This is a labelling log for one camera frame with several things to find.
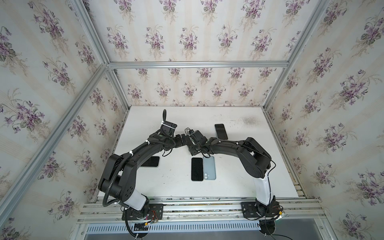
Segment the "mounting plate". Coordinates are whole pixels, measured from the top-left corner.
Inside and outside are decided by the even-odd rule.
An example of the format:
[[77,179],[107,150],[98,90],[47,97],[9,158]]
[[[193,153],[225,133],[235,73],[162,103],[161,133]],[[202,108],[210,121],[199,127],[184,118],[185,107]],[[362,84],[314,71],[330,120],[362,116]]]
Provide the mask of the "mounting plate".
[[255,206],[256,202],[241,202],[243,217],[254,218],[261,217],[257,213],[257,207]]
[[[149,204],[148,216],[145,217],[145,220],[152,220],[153,218],[156,219],[156,217],[159,220],[162,219],[162,217],[163,217],[163,206],[164,206],[164,204]],[[128,219],[127,220],[137,220],[137,217],[135,217],[132,214],[131,209],[127,209],[127,213],[128,213]]]

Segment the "metal bar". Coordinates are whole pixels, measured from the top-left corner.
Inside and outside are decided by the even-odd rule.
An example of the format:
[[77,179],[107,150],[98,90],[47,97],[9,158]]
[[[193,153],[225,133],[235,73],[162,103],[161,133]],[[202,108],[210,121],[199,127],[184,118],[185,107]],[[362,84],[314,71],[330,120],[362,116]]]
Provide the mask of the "metal bar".
[[41,168],[51,155],[52,151],[58,145],[68,127],[80,111],[81,107],[89,98],[100,79],[107,70],[106,64],[100,65],[85,87],[68,108],[64,116],[56,124],[54,130],[50,133],[43,145],[35,153],[21,174],[8,190],[0,202],[0,225],[2,226],[8,220],[10,214],[14,211],[18,203],[22,200],[29,187],[37,178]]
[[108,69],[106,72],[106,75],[107,75],[107,78],[109,79],[109,81],[111,82],[116,95],[119,97],[119,101],[120,101],[122,107],[124,108],[124,111],[128,111],[129,110],[128,99],[127,99],[127,97],[126,97],[126,95],[125,95],[125,93],[121,87],[121,84],[120,84],[115,72],[113,71],[113,69]]
[[195,62],[110,62],[109,68],[261,68],[287,67],[288,61],[195,61]]
[[299,183],[299,185],[301,187],[301,191],[303,192],[304,196],[307,197],[308,196],[307,192],[303,188],[303,183],[301,182],[301,180],[299,178],[299,174],[297,173],[296,168],[294,167],[293,163],[290,161],[288,153],[286,152],[286,149],[285,149],[283,143],[281,142],[280,138],[277,135],[276,128],[275,128],[271,118],[269,117],[269,114],[266,112],[265,109],[263,109],[263,113],[264,113],[265,119],[269,125],[269,129],[271,129],[271,132],[272,132],[273,138],[275,139],[276,145],[280,150],[281,156],[283,157],[285,165],[288,168],[289,174],[291,175],[291,177],[294,178],[295,181],[297,181]]
[[321,16],[325,12],[330,0],[319,0],[317,3],[315,9],[313,10],[311,17],[309,18],[307,24],[304,27],[304,30],[301,32],[301,36],[297,40],[295,47],[293,48],[291,54],[288,57],[289,65],[287,68],[285,68],[280,75],[280,77],[275,82],[274,86],[272,87],[270,93],[268,94],[264,108],[269,109],[273,103],[273,100],[275,99],[276,95],[278,94],[284,80],[287,78],[288,73],[293,69],[295,66],[295,63],[299,59],[300,54],[303,52],[303,49],[305,45],[307,44],[308,40],[310,39],[313,31],[316,29],[318,22],[321,19]]
[[92,21],[88,15],[87,10],[83,4],[82,0],[71,0],[74,7],[74,11],[79,17],[80,23],[83,26],[85,34],[87,35],[93,49],[95,49],[95,54],[101,63],[109,63],[108,56],[100,42],[99,36],[92,24]]

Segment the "smartphone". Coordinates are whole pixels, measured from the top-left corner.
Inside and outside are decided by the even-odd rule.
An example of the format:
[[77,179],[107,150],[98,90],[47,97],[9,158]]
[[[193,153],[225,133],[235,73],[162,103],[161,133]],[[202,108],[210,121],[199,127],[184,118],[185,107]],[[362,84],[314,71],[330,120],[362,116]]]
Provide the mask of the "smartphone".
[[191,180],[203,181],[203,159],[200,157],[192,158]]
[[215,158],[213,156],[203,158],[203,172],[204,180],[216,179]]
[[158,167],[159,166],[160,157],[152,156],[145,163],[141,165],[141,167]]
[[224,124],[215,124],[216,135],[218,139],[228,140],[227,132],[225,131]]

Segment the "floral wallpaper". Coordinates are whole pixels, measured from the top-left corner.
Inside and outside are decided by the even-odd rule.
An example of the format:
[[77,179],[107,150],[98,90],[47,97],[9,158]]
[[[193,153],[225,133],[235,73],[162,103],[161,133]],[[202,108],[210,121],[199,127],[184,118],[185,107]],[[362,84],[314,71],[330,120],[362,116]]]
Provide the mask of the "floral wallpaper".
[[267,110],[338,239],[384,233],[383,23],[382,1],[331,0]]
[[260,106],[280,71],[281,68],[163,68],[116,72],[134,106]]
[[[70,6],[65,0],[0,1],[0,199],[100,64]],[[68,239],[81,204],[93,201],[123,116],[103,78],[0,239]]]
[[[122,106],[103,78],[12,213],[12,220],[3,227],[0,239],[69,239],[81,205],[95,200],[98,178],[123,120]],[[2,187],[8,184],[6,178],[0,183]],[[26,216],[34,216],[34,221]]]
[[318,0],[83,2],[111,61],[233,61],[287,59]]

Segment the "purple flower pattern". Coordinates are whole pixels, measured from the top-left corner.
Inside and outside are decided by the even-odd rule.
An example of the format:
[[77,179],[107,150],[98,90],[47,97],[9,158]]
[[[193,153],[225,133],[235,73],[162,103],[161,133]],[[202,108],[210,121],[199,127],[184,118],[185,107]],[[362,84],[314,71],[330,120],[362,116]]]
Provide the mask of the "purple flower pattern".
[[258,107],[260,106],[260,102],[256,101],[255,99],[249,100],[249,102],[246,104],[246,106],[250,107]]
[[66,52],[68,52],[68,39],[63,37],[64,30],[59,25],[60,20],[40,1],[37,1],[37,4],[34,3],[34,1],[30,1],[28,2],[28,5],[35,12],[33,20],[35,23],[39,24],[40,33],[49,33],[51,36],[51,43],[56,51],[59,51],[60,49],[66,54]]
[[182,101],[179,101],[177,99],[173,99],[172,103],[171,103],[171,106],[172,107],[185,107],[185,104]]
[[170,23],[174,22],[176,20],[175,14],[177,13],[175,12],[177,0],[159,0],[159,2],[163,5],[164,19],[169,18]]
[[170,71],[170,77],[177,82],[180,78],[180,68],[168,68],[168,71]]
[[156,60],[161,58],[161,55],[163,54],[161,50],[164,49],[163,43],[165,41],[159,32],[161,29],[162,27],[158,25],[156,25],[153,29],[151,27],[147,27],[147,34],[145,35],[145,43],[151,45],[149,55],[153,55]]
[[219,50],[223,53],[223,56],[227,55],[231,51],[231,43],[237,39],[237,29],[231,29],[231,26],[223,25],[221,27],[221,33],[217,35],[220,42]]
[[127,89],[127,92],[128,92],[128,95],[131,96],[132,100],[135,102],[135,104],[139,104],[139,102],[141,102],[141,90],[139,89],[139,86],[140,84],[138,83],[135,83],[133,85],[131,84],[128,84],[128,89]]
[[292,140],[293,146],[295,149],[300,148],[301,146],[308,147],[310,145],[310,141],[312,141],[308,136],[310,134],[310,131],[307,129],[307,127],[304,127],[303,129],[297,129],[296,137]]
[[251,44],[255,48],[251,50],[249,57],[255,61],[264,56],[264,53],[268,50],[268,47],[272,45],[271,33],[273,33],[275,30],[275,28],[270,28],[267,31],[260,29],[259,34],[253,39]]
[[244,0],[241,10],[245,11],[245,15],[241,18],[240,26],[244,27],[244,31],[251,30],[256,24],[255,19],[259,18],[261,11],[265,9],[265,0]]
[[59,175],[63,175],[65,177],[65,168],[64,166],[60,166],[60,164],[57,163],[54,155],[56,152],[52,152],[52,155],[48,158],[48,161],[43,166],[43,169],[39,173],[38,180],[44,179],[45,177],[51,178],[50,182],[55,180],[59,181],[58,177]]
[[90,172],[96,169],[95,163],[91,160],[90,151],[84,151],[81,155],[76,156],[76,160],[73,163],[78,167],[77,172]]
[[348,213],[345,215],[345,218],[346,219],[343,220],[339,218],[339,228],[336,228],[336,230],[341,234],[343,238],[349,236],[354,237],[358,240],[375,240],[370,233],[372,224],[367,222],[366,215],[354,215],[351,211],[348,210]]
[[120,114],[120,108],[119,108],[117,100],[118,99],[115,96],[109,97],[108,103],[109,103],[109,109],[113,110],[117,115],[119,115]]
[[151,101],[150,99],[149,100],[145,99],[143,106],[157,106],[157,104],[156,102]]
[[285,14],[283,14],[283,22],[287,23],[285,27],[288,27],[289,25],[293,24],[299,10],[309,2],[310,0],[290,0],[285,2],[285,6],[288,7],[285,11]]
[[111,149],[107,148],[106,145],[104,144],[103,151],[100,154],[100,158],[104,164],[107,162],[110,153],[111,153]]
[[129,20],[129,24],[131,24],[134,21],[134,15],[132,11],[132,0],[113,0],[116,4],[119,5],[120,14],[122,15],[122,18],[127,17]]
[[68,94],[73,93],[75,94],[75,85],[68,77],[67,73],[67,64],[62,63],[59,58],[54,61],[53,59],[47,59],[47,62],[43,61],[43,66],[48,70],[49,75],[48,79],[55,82],[59,83]]
[[107,129],[107,126],[105,125],[104,118],[101,118],[100,120],[96,120],[96,123],[93,124],[93,126],[96,128],[97,135],[102,135],[104,138],[109,137],[109,131]]
[[71,135],[71,138],[77,136],[77,140],[82,144],[83,141],[88,142],[89,138],[89,129],[85,129],[87,124],[83,121],[83,118],[77,116],[73,120],[72,125],[68,128],[67,132]]
[[98,179],[95,178],[91,181],[91,183],[85,187],[85,190],[83,192],[83,194],[85,196],[87,196],[87,201],[88,202],[91,202],[91,200],[93,199],[96,191],[97,191],[97,186],[98,186]]
[[379,14],[368,18],[367,21],[369,22],[364,26],[366,32],[361,35],[360,39],[356,39],[356,44],[352,47],[352,49],[357,49],[357,53],[352,57],[361,57],[366,54],[368,48],[373,48],[373,43],[381,38],[384,33],[384,7],[382,7]]
[[277,70],[277,68],[260,68],[259,69],[259,72],[260,72],[259,81],[260,81],[260,83],[265,82],[268,79],[269,75],[276,70]]
[[[12,218],[12,217],[8,218],[8,224],[11,224],[14,220],[15,218]],[[2,229],[0,239],[1,240],[29,240],[30,237],[31,237],[31,234],[29,233],[29,231],[25,232],[24,229],[16,231],[15,227],[8,225],[8,226],[4,226],[4,228]]]
[[221,95],[223,92],[225,92],[227,89],[225,88],[225,85],[221,85],[221,83],[215,83],[213,88],[211,88],[211,92],[213,93],[213,98],[218,102],[221,99]]
[[48,210],[49,215],[53,215],[53,222],[63,218],[63,216],[70,218],[74,217],[75,211],[80,211],[80,203],[77,200],[72,200],[71,191],[61,192],[60,199],[52,203],[52,208]]
[[117,135],[120,131],[121,128],[121,123],[120,122],[115,122],[115,125],[113,125],[112,129],[114,133]]
[[164,102],[168,100],[168,92],[170,92],[169,85],[166,85],[165,83],[157,83],[157,88],[155,90],[159,94],[161,100]]
[[303,109],[301,110],[304,112],[304,114],[301,116],[302,118],[308,118],[309,115],[312,112],[320,112],[321,105],[324,105],[323,102],[320,101],[321,96],[320,94],[316,91],[312,95],[307,95],[307,99],[305,100],[305,105],[303,106]]
[[341,56],[339,50],[331,51],[330,48],[326,48],[324,53],[319,54],[318,58],[313,61],[315,67],[309,70],[307,82],[314,83],[317,82],[317,78],[324,76],[326,72],[329,72],[333,66],[333,59],[335,57]]
[[353,135],[354,132],[346,131],[344,128],[345,126],[339,123],[337,126],[330,125],[329,128],[324,129],[326,136],[317,139],[319,143],[316,147],[319,147],[321,152],[326,153],[328,153],[329,149],[331,149],[332,152],[335,152],[337,149],[343,150],[343,146],[347,144],[348,137],[357,139],[357,137]]
[[192,26],[189,30],[187,28],[182,28],[183,32],[180,35],[179,44],[182,44],[181,56],[185,55],[185,60],[191,59],[192,55],[195,54],[194,50],[197,49],[197,36],[195,30],[198,29],[197,26]]
[[293,166],[295,167],[295,170],[297,171],[298,174],[301,174],[303,170],[307,170],[305,165],[301,162],[300,158],[293,158],[292,159]]
[[289,39],[289,42],[286,45],[286,47],[288,48],[288,51],[284,52],[284,56],[283,56],[284,59],[287,59],[289,57],[294,46],[296,45],[297,40],[299,39],[300,33],[301,33],[301,31],[298,31],[293,38]]
[[96,104],[96,108],[99,112],[104,112],[105,101],[103,101],[103,96],[101,95],[99,88],[95,88],[92,91],[92,94],[89,96],[89,100],[91,101],[92,105]]
[[91,47],[85,43],[84,38],[85,36],[81,35],[80,40],[75,42],[75,46],[78,49],[77,54],[81,62],[86,63],[88,71],[93,74],[96,72],[95,57],[93,56]]
[[204,6],[203,10],[203,19],[208,21],[208,24],[214,22],[216,18],[215,9],[218,2],[223,0],[201,0],[201,4]]
[[[135,62],[142,62],[142,60],[139,58],[135,58]],[[147,81],[149,79],[149,75],[148,75],[148,69],[147,68],[136,68],[137,70],[137,74],[138,76],[140,77],[140,79]]]
[[185,99],[192,101],[193,94],[197,91],[197,88],[195,85],[192,85],[191,83],[184,83],[184,87],[181,90],[184,93]]
[[373,172],[366,171],[365,173],[358,173],[361,182],[354,180],[346,182],[350,187],[346,190],[347,193],[352,193],[352,199],[354,201],[360,201],[364,206],[365,203],[369,203],[370,206],[384,203],[384,172],[381,174],[375,174]]
[[284,85],[284,94],[288,94],[291,91],[291,88],[296,87],[299,84],[300,78],[297,75],[298,72],[296,71],[296,69],[294,69],[290,74],[288,74],[287,82]]
[[364,70],[359,70],[356,75],[347,76],[347,80],[340,83],[343,87],[342,91],[335,92],[331,99],[333,99],[330,106],[333,106],[334,109],[345,109],[345,105],[355,104],[356,100],[364,100],[364,96],[368,93],[368,86],[371,81],[382,82],[378,78],[378,75],[365,76],[366,72]]
[[196,106],[197,107],[208,107],[208,102],[209,102],[209,100],[198,101]]
[[7,36],[11,36],[11,32],[2,26],[0,29],[0,61],[4,62],[3,67],[9,67],[11,73],[16,75],[16,66],[18,66],[27,76],[28,66],[25,65],[26,60],[22,60],[19,57],[21,53],[16,53],[12,48],[12,43],[9,42]]
[[201,85],[205,85],[210,81],[213,70],[212,68],[198,68],[196,73],[200,74],[200,76],[197,77],[197,82]]
[[241,99],[243,102],[247,98],[248,94],[253,92],[253,86],[250,86],[248,83],[243,83],[241,88],[239,88],[237,91],[239,92],[239,99]]
[[8,90],[8,101],[0,104],[0,113],[8,115],[4,117],[5,124],[7,127],[11,126],[15,134],[23,128],[27,129],[28,137],[35,142],[39,142],[39,138],[46,139],[51,131],[48,127],[50,121],[43,121],[45,115],[39,111],[39,105],[17,99],[19,94],[18,88],[11,95]]
[[284,129],[283,131],[279,131],[279,133],[277,134],[281,140],[281,142],[284,144],[284,145],[287,145],[288,144],[288,133],[287,133],[287,130]]
[[121,59],[123,57],[126,57],[128,52],[128,41],[125,39],[125,36],[121,33],[122,26],[116,25],[115,28],[107,27],[107,38],[108,43],[114,45],[114,52],[115,54],[119,55]]
[[319,186],[322,184],[330,185],[331,188],[336,186],[337,179],[334,177],[335,171],[332,169],[332,164],[328,163],[327,165],[320,164],[317,168],[317,172],[313,172],[312,177],[314,178],[314,182],[312,182],[315,186]]
[[283,112],[280,115],[281,122],[280,124],[284,124],[286,120],[292,120],[293,112],[292,106],[290,103],[287,106],[283,106]]
[[228,82],[230,85],[236,85],[240,81],[240,78],[243,77],[245,73],[245,68],[230,68],[228,74],[230,77],[228,78]]
[[325,35],[328,32],[328,28],[337,19],[337,17],[344,16],[347,12],[348,0],[334,0],[332,1],[327,9],[325,10],[326,16],[320,23],[318,31],[321,31],[319,36]]

